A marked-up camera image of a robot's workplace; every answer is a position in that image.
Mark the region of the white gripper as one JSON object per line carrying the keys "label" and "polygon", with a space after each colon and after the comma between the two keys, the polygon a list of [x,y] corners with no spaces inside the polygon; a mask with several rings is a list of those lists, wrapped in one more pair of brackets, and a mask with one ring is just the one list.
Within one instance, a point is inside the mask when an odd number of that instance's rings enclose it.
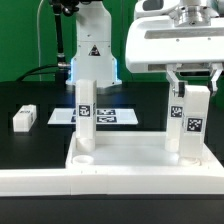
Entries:
{"label": "white gripper", "polygon": [[185,82],[177,70],[209,70],[208,88],[216,92],[224,65],[224,0],[138,0],[125,61],[133,73],[166,70],[181,98]]}

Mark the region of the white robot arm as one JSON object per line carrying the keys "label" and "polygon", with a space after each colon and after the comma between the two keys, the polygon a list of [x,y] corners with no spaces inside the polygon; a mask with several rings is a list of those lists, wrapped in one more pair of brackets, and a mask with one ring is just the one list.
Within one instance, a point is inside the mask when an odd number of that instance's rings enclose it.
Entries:
{"label": "white robot arm", "polygon": [[[101,2],[79,4],[77,53],[71,82],[96,79],[101,88],[115,83],[110,41],[111,18]],[[125,62],[132,73],[167,74],[174,94],[185,94],[178,72],[208,71],[210,89],[224,71],[224,0],[138,0],[128,30]]]}

